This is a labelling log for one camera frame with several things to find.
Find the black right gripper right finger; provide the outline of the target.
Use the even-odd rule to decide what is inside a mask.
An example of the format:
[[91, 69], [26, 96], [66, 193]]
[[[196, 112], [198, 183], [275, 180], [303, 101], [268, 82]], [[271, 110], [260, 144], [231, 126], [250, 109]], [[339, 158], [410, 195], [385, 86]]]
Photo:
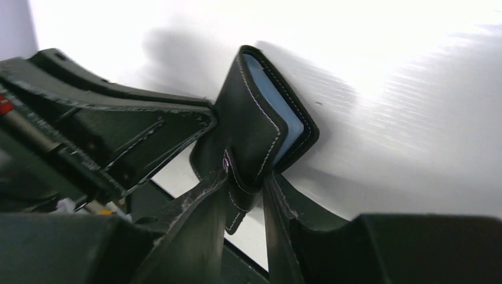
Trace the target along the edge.
[[500, 283], [501, 221], [361, 214], [347, 221], [282, 175], [263, 183], [271, 283]]

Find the black leather card holder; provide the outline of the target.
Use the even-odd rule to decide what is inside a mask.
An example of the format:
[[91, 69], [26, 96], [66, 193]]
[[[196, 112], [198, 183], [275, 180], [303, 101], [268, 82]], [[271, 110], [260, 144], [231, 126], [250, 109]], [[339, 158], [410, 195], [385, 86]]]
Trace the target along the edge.
[[294, 164], [320, 131], [279, 70], [249, 45], [239, 48], [213, 111], [217, 125], [198, 139], [190, 163], [199, 179], [227, 171], [225, 228], [234, 234], [256, 205], [264, 178]]

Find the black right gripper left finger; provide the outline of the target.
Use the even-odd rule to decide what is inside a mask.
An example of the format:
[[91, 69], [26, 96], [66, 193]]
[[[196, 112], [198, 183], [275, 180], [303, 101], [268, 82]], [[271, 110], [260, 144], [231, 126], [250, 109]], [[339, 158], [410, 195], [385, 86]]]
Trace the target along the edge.
[[132, 283], [218, 283], [229, 177], [212, 172], [136, 224], [160, 236]]

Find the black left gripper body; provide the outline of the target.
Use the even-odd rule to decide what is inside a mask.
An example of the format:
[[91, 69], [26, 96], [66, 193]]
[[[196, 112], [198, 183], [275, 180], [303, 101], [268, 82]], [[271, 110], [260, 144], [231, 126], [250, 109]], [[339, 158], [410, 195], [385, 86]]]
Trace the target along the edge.
[[95, 109], [23, 90], [1, 91], [1, 212], [99, 211], [127, 194], [109, 172]]

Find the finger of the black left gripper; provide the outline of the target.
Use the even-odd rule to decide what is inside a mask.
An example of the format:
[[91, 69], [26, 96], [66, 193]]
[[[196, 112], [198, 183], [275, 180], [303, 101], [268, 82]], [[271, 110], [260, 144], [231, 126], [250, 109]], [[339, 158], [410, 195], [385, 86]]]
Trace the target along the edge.
[[123, 198], [216, 124], [204, 99], [101, 78], [58, 49], [1, 61], [1, 125], [89, 196]]

